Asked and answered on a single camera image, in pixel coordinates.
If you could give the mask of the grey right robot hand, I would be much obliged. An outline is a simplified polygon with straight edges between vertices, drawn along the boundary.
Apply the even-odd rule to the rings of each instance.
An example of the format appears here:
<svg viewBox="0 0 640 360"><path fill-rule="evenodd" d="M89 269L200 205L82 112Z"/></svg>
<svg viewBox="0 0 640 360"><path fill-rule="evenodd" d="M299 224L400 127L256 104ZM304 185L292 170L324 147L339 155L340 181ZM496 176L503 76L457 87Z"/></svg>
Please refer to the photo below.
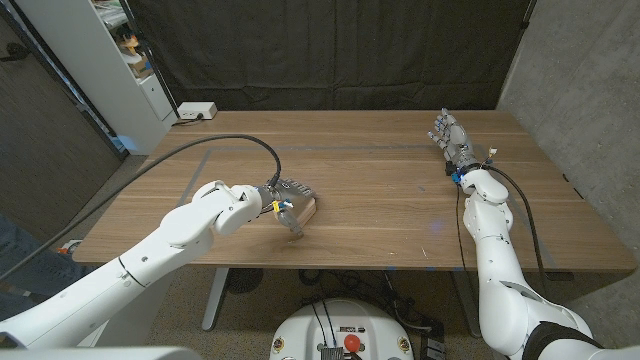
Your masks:
<svg viewBox="0 0 640 360"><path fill-rule="evenodd" d="M428 137L443 151L447 176L464 175L480 166L466 130L446 108L437 116Z"/></svg>

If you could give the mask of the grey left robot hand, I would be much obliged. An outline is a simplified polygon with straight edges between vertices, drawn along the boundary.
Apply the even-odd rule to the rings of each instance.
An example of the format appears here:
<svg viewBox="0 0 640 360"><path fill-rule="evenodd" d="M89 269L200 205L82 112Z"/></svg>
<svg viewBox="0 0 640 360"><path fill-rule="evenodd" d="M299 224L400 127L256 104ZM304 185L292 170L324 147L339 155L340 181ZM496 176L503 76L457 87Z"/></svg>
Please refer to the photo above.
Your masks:
<svg viewBox="0 0 640 360"><path fill-rule="evenodd" d="M315 192L294 179L279 179L274 186L258 187L262 208L272 212L279 223L297 237L303 237L303 228L316 213Z"/></svg>

